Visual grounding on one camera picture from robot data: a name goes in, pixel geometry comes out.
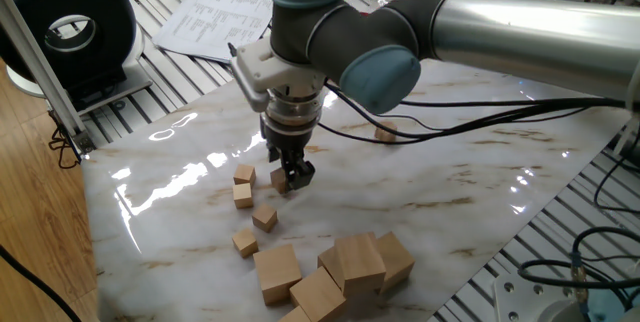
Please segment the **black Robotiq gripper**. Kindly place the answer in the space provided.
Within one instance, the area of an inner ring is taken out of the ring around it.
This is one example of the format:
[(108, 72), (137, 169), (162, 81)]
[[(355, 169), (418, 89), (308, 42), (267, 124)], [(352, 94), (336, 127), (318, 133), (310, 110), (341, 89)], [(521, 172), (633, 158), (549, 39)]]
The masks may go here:
[(316, 122), (300, 126), (281, 125), (269, 120), (260, 121), (262, 137), (266, 140), (268, 162), (280, 161), (285, 152), (285, 172), (290, 190), (309, 185), (315, 167), (304, 159), (304, 148), (312, 137)]

